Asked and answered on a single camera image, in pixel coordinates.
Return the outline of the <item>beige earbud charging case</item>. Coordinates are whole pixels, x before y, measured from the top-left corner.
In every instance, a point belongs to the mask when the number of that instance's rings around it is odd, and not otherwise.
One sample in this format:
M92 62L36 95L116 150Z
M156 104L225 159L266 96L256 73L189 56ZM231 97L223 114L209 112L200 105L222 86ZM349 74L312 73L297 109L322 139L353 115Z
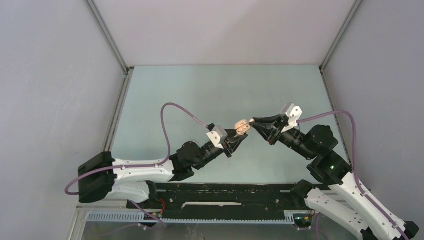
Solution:
M247 119L240 120L234 125L234 130L237 136L247 134L251 129L250 122Z

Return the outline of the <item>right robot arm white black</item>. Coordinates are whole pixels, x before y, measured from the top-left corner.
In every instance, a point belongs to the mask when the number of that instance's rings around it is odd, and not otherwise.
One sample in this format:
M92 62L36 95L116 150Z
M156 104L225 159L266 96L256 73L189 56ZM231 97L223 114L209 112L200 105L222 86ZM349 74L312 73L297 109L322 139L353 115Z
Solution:
M420 228L395 216L356 178L353 167L334 151L338 140L327 125L315 125L308 133L289 125L286 115L249 121L270 145L282 143L311 163L312 177L337 193L349 206L330 199L312 183L301 180L291 190L291 204L324 214L359 240L411 240Z

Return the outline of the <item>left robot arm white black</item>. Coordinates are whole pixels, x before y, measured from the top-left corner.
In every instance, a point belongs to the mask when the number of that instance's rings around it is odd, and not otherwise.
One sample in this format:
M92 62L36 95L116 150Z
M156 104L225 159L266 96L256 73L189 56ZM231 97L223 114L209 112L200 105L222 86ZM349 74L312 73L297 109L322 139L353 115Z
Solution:
M181 182L221 155L231 158L248 135L216 126L207 136L203 146L187 141L167 160L123 160L113 158L110 151L97 154L78 168L79 202L129 200L153 208L158 202L156 183Z

